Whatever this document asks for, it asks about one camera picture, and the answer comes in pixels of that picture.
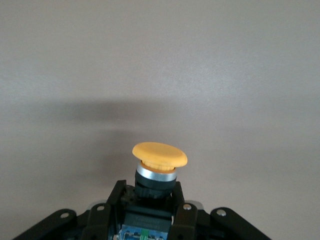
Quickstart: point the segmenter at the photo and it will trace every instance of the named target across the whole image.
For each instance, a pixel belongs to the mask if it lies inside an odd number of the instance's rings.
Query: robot
[[[176,168],[187,164],[180,149],[142,142],[135,186],[118,180],[106,202],[77,215],[58,210],[13,240],[270,240],[227,207],[210,213],[184,199]]]

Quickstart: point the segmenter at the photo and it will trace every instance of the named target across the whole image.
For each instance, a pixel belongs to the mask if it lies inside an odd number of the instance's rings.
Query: black plastic bracket
[[[230,208],[219,207],[210,213],[211,220],[240,240],[271,240]]]
[[[81,240],[106,240],[110,225],[111,206],[107,203],[93,206]]]
[[[190,203],[180,204],[170,228],[168,240],[194,240],[196,236],[198,209]]]
[[[76,219],[77,215],[75,211],[61,209],[47,216],[13,240],[42,240],[54,231],[75,226]]]

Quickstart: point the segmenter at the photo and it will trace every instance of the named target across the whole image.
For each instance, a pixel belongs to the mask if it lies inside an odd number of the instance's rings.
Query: emergency stop button
[[[180,149],[159,142],[141,142],[132,153],[141,163],[155,172],[167,173],[188,163],[186,154]]]

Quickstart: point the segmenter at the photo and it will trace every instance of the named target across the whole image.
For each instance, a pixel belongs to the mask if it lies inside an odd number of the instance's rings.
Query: black plastic part
[[[13,240],[41,240],[47,235],[72,228],[76,225],[76,212],[71,209],[61,209],[29,228]]]
[[[127,226],[134,226],[167,233],[171,227],[171,218],[155,217],[152,215],[138,214],[136,212],[126,212],[124,224]]]
[[[70,209],[56,211],[14,240],[111,240],[123,223],[160,231],[169,229],[167,240],[270,240],[229,208],[216,208],[208,214],[192,204],[191,209],[184,209],[184,203],[178,181],[166,198],[147,199],[121,180],[106,203],[79,216]],[[217,210],[224,210],[225,216],[218,215]]]
[[[167,240],[195,239],[198,209],[193,204],[189,205],[191,209],[184,209],[184,204],[179,205]]]
[[[140,198],[164,199],[171,194],[175,184],[176,179],[172,181],[155,181],[135,171],[135,193]]]
[[[218,210],[225,211],[225,216],[217,214]],[[219,207],[211,211],[211,220],[221,225],[223,229],[230,231],[231,234],[240,240],[271,240],[261,231],[251,225],[235,211],[227,207]]]
[[[107,240],[111,206],[107,203],[93,206],[89,213],[86,227],[83,229],[81,240]]]

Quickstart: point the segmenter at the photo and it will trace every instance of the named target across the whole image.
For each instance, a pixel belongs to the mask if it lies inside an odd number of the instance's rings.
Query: silver ring
[[[171,182],[177,178],[176,170],[170,173],[153,172],[148,169],[145,169],[140,163],[138,164],[136,171],[146,179],[150,179],[158,182]]]

